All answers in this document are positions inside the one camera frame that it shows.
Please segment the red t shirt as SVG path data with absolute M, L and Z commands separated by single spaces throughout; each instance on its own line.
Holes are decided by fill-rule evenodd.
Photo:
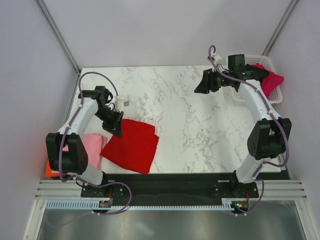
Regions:
M 121 132 L 122 137 L 112 136 L 100 155 L 123 169 L 147 175 L 159 142 L 156 127 L 145 122 L 123 119 Z

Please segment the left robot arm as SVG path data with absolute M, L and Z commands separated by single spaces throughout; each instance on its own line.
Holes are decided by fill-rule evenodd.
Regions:
M 78 107 L 66 123 L 55 133 L 45 138 L 48 162 L 52 170 L 59 173 L 61 181 L 67 181 L 64 174 L 92 185 L 92 191 L 99 197 L 106 196 L 110 185 L 104 181 L 104 173 L 89 163 L 89 156 L 82 136 L 96 116 L 102 121 L 102 128 L 108 133 L 122 137 L 124 112 L 107 106 L 113 99 L 104 86 L 94 90 L 82 90 L 78 96 Z

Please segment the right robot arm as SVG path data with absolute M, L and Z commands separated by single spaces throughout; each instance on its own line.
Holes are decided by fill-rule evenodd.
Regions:
M 235 172 L 237 179 L 229 184 L 230 193 L 240 197 L 247 191 L 246 184 L 255 181 L 265 165 L 282 168 L 287 164 L 287 157 L 282 164 L 271 160 L 289 154 L 292 122 L 277 113 L 262 90 L 262 81 L 269 75 L 267 70 L 246 64 L 243 54 L 228 56 L 226 70 L 220 70 L 219 55 L 214 52 L 208 55 L 208 60 L 212 68 L 203 71 L 194 92 L 209 94 L 222 87 L 232 87 L 245 101 L 255 120 L 247 139 L 248 155 Z

